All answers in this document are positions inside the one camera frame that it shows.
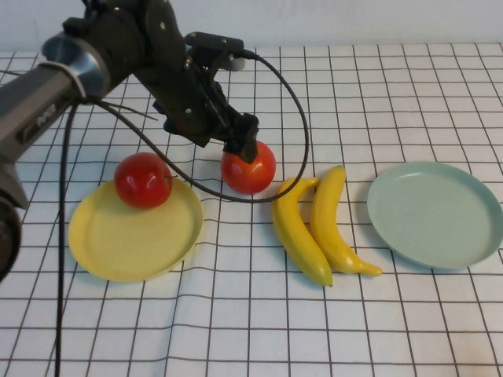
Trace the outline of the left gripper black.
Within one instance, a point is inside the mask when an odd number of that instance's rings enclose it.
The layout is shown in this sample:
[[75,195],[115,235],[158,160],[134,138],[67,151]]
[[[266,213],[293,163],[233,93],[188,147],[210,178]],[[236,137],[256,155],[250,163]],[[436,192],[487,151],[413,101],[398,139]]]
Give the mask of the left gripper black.
[[164,129],[200,147],[211,139],[224,142],[224,152],[240,154],[246,163],[258,155],[259,120],[228,104],[216,72],[233,59],[225,50],[181,50],[152,55],[154,108],[165,115]]

